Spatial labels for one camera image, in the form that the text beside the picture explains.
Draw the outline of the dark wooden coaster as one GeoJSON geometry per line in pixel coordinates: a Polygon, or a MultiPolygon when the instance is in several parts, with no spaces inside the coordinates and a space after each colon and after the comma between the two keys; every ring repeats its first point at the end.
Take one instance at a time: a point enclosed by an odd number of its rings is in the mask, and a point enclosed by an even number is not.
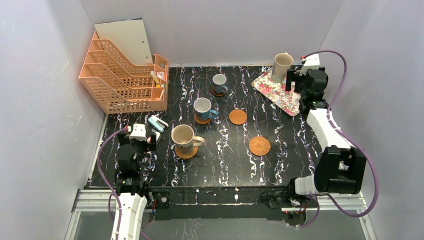
{"type": "Polygon", "coordinates": [[[223,97],[223,96],[225,96],[225,95],[227,94],[226,92],[218,93],[218,92],[216,92],[216,91],[215,91],[215,89],[214,89],[214,88],[212,88],[212,89],[210,90],[210,93],[211,93],[213,96],[215,96],[215,97],[223,97]]]}

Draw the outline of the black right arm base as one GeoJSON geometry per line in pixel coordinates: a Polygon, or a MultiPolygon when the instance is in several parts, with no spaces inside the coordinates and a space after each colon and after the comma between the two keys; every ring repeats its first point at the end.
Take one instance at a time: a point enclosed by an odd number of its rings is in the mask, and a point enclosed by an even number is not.
{"type": "Polygon", "coordinates": [[[258,201],[265,204],[270,209],[283,209],[283,220],[285,225],[296,229],[307,227],[312,224],[320,213],[320,205],[318,199],[311,195],[299,195],[296,193],[295,179],[290,182],[283,190],[265,191],[259,195],[258,201]],[[306,210],[308,203],[314,201],[316,203],[316,213],[313,218],[307,221],[306,210]]]}

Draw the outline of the woven rattan coaster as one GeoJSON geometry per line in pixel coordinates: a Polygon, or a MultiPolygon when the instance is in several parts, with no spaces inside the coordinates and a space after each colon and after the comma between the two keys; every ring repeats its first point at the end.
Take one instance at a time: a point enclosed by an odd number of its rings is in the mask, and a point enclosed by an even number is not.
{"type": "Polygon", "coordinates": [[[270,142],[262,136],[255,136],[249,141],[249,150],[256,156],[265,156],[271,149],[270,142]]]}
{"type": "Polygon", "coordinates": [[[175,154],[182,159],[190,159],[198,152],[198,146],[195,146],[190,153],[183,153],[177,147],[174,148],[175,154]]]}

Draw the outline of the large beige floral mug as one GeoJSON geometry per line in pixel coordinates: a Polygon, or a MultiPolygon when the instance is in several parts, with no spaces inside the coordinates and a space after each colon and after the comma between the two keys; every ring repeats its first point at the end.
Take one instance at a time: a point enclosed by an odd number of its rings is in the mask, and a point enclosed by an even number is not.
{"type": "Polygon", "coordinates": [[[194,129],[186,124],[175,126],[171,131],[171,139],[182,153],[191,153],[194,147],[205,145],[203,137],[196,136],[194,129]]]}

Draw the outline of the light wooden coaster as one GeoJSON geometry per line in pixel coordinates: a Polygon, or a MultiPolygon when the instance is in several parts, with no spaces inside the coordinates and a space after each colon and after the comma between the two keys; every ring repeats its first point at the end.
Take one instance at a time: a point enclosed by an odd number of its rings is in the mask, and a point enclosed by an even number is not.
{"type": "Polygon", "coordinates": [[[206,124],[209,124],[212,119],[211,118],[201,119],[197,114],[195,114],[194,115],[194,120],[199,125],[206,125],[206,124]]]}
{"type": "Polygon", "coordinates": [[[228,118],[234,125],[243,125],[247,121],[248,116],[242,109],[234,109],[229,113],[228,118]]]}

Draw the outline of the blue patterned mug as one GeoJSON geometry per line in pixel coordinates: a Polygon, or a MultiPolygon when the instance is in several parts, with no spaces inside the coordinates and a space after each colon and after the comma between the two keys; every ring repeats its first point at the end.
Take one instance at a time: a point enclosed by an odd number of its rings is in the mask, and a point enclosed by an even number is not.
{"type": "Polygon", "coordinates": [[[197,118],[201,121],[215,119],[219,116],[219,113],[212,109],[211,101],[205,97],[196,99],[194,101],[193,107],[197,118]]]}

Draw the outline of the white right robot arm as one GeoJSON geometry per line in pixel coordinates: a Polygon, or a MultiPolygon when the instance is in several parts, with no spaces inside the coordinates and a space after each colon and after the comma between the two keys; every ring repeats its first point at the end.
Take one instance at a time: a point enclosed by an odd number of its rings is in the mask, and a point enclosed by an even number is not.
{"type": "Polygon", "coordinates": [[[360,192],[367,159],[361,151],[339,135],[340,129],[332,123],[332,113],[324,99],[329,77],[324,67],[288,70],[286,89],[300,94],[299,111],[306,115],[322,153],[314,173],[293,178],[286,187],[285,195],[295,198],[327,193],[357,194],[360,192]]]}

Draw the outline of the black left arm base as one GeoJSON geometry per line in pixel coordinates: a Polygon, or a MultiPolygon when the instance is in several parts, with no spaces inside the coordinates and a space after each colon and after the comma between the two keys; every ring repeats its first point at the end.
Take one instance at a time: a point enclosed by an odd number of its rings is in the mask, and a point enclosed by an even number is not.
{"type": "Polygon", "coordinates": [[[153,217],[156,216],[157,210],[167,210],[170,207],[171,194],[163,190],[152,191],[146,182],[137,183],[135,193],[147,199],[147,208],[152,210],[153,217]]]}

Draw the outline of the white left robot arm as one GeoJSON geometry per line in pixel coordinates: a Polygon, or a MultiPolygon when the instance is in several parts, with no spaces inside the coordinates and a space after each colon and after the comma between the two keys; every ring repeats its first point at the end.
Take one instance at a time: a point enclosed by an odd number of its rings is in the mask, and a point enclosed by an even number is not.
{"type": "Polygon", "coordinates": [[[115,177],[116,212],[112,240],[137,240],[142,228],[143,212],[153,202],[149,184],[143,177],[146,154],[156,150],[156,135],[147,137],[143,131],[119,133],[117,174],[115,177]]]}

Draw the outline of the small grey mug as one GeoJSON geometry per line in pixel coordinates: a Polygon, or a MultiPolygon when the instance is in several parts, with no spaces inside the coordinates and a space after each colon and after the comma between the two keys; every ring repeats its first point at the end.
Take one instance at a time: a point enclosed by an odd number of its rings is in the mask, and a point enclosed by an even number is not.
{"type": "Polygon", "coordinates": [[[216,74],[212,78],[213,90],[218,95],[225,95],[228,92],[227,78],[223,74],[216,74]]]}

